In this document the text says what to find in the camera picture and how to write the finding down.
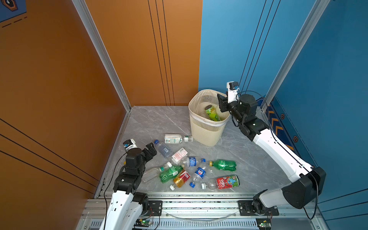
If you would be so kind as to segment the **clear soda water bottle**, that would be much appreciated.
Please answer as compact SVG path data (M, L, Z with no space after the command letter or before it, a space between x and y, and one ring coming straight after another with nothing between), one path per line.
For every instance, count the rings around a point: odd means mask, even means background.
M165 158L170 158L173 155L172 150L164 142L155 140L154 144Z

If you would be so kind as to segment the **bright green bottle yellow cap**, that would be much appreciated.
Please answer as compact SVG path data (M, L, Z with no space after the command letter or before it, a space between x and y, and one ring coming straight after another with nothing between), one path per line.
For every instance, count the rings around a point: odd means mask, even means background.
M221 121L221 118L217 114L216 108L213 105L211 105L211 104L207 105L205 107L205 112L212 121L215 121L215 122L220 122Z

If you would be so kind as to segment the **clear bottle green white label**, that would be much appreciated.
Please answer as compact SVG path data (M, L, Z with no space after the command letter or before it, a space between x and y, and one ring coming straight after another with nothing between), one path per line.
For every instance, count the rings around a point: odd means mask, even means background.
M165 134L165 144L180 144L183 142L193 142L193 136L186 136L181 134Z

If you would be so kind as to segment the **clear bottle pink label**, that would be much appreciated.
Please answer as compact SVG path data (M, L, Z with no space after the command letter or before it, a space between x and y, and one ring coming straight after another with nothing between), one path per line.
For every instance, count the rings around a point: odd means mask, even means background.
M172 156L172 162L174 164L179 163L187 154L188 152L184 148L181 148Z

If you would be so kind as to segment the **clear bottle blue label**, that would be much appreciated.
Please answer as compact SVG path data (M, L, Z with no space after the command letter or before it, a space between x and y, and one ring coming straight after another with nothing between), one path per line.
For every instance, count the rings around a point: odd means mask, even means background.
M196 167L201 163L205 163L206 159L195 156L186 157L182 160L181 165L184 167Z

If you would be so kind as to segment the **dark green bottle yellow cap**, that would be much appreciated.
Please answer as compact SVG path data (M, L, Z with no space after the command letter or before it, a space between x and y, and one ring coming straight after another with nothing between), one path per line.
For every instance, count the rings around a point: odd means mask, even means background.
M234 172L236 171L236 162L235 161L228 161L224 159L218 159L215 161L209 161L210 167L215 167L216 169L220 171L230 171Z

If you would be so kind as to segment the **clear Pepsi bottle blue cap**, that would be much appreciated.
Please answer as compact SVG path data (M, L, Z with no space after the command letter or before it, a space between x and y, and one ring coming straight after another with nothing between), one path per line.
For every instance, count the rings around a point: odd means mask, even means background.
M196 184L202 181L205 175L206 175L205 167L198 167L196 171L193 173L193 175L191 176L191 182L189 185L192 188L194 188Z

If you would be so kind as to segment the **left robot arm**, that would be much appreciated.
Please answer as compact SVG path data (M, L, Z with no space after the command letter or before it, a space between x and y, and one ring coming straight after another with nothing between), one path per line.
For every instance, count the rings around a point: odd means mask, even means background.
M114 182L112 198L105 212L101 230L132 230L137 219L148 210L149 200L146 193L138 192L146 163L157 151L151 142L140 149L133 139L123 142L126 154L125 165L119 171Z

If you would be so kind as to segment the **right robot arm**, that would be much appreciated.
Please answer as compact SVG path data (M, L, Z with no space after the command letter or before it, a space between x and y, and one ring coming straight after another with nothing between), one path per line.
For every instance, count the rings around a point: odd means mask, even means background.
M238 128L250 141L261 147L284 171L289 185L264 190L253 197L254 213L263 215L268 209L290 204L296 209L318 201L322 193L326 172L321 167L313 167L298 157L273 132L272 128L256 116L257 101L252 95L231 98L217 94L221 112L229 112L238 123Z

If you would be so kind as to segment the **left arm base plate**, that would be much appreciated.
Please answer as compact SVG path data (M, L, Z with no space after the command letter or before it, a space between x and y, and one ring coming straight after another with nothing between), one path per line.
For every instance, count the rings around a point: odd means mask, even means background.
M162 200L149 200L148 204L144 206L143 216L161 216L163 210L163 201Z

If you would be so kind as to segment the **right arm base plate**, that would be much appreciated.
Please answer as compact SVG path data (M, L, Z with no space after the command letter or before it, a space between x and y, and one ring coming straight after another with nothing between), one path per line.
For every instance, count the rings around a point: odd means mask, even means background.
M241 216L279 216L279 211L276 206L266 208L255 200L239 200L238 209Z

